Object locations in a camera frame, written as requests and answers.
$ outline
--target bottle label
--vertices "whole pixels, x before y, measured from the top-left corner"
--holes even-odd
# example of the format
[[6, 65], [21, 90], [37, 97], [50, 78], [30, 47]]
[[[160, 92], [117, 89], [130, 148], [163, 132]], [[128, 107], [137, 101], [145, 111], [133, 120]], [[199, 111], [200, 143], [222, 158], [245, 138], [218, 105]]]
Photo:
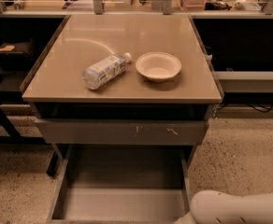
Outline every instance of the bottle label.
[[115, 68], [109, 70], [108, 72], [106, 73], [103, 73], [100, 78], [99, 78], [99, 83], [100, 84], [105, 84], [107, 83], [111, 78], [115, 77], [116, 74], [115, 74]]
[[90, 67], [90, 69], [94, 70], [97, 73], [100, 72], [105, 72], [107, 71], [107, 69], [109, 70], [109, 68], [114, 64], [119, 64], [121, 63], [120, 59], [114, 55], [108, 56], [106, 59], [100, 61], [99, 63], [95, 63], [94, 65], [92, 65]]

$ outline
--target plastic bottle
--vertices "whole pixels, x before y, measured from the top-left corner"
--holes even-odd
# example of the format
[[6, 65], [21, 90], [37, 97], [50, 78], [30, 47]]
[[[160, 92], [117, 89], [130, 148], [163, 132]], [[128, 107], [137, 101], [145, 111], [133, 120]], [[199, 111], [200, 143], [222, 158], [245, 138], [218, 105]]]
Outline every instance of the plastic bottle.
[[106, 59], [91, 65], [82, 73], [86, 86], [90, 90], [96, 90], [111, 79], [125, 71], [125, 66], [131, 61], [131, 54], [112, 54]]

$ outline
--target speckled floor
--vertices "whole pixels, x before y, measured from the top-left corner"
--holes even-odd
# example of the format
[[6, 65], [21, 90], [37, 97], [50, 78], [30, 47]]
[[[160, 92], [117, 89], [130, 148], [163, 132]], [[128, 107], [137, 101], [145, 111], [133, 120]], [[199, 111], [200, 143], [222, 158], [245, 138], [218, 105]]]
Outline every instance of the speckled floor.
[[[21, 133], [39, 135], [34, 118], [11, 116]], [[0, 145], [0, 224], [46, 222], [57, 177], [46, 175], [49, 146]], [[190, 167], [192, 194], [273, 192], [273, 111], [224, 108], [210, 120]]]

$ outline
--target bowl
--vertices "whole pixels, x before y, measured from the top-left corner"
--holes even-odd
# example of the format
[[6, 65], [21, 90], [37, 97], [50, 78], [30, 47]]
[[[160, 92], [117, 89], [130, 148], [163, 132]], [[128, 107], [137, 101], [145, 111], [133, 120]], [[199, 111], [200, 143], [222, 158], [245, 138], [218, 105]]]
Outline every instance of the bowl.
[[170, 54], [150, 52], [137, 59], [136, 70], [153, 82], [164, 82], [180, 72], [181, 63], [179, 59]]

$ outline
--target beige tabletop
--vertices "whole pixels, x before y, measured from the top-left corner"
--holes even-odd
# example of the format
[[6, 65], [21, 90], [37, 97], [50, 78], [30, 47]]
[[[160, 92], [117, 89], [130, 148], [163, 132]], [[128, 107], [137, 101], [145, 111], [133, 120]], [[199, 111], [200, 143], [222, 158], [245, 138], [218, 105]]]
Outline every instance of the beige tabletop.
[[[82, 71], [111, 53], [132, 54], [126, 72], [96, 91]], [[180, 73], [163, 83], [137, 73], [147, 52], [176, 56]], [[23, 95], [27, 102], [217, 104], [222, 98], [185, 14], [71, 15]]]

